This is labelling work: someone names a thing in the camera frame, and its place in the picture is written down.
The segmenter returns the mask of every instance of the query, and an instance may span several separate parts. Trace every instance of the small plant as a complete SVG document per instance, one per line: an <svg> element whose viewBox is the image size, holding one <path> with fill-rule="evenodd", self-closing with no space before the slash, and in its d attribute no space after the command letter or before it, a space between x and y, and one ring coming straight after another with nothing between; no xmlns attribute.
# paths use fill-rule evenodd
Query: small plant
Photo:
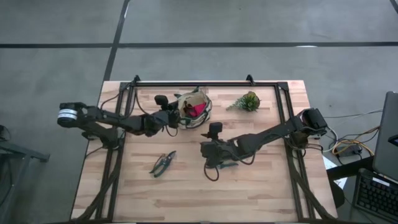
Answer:
<svg viewBox="0 0 398 224"><path fill-rule="evenodd" d="M227 110L237 108L246 111L256 111L259 106L260 99L258 96L254 92L249 91L249 93L238 98L233 105L227 107Z"/></svg>

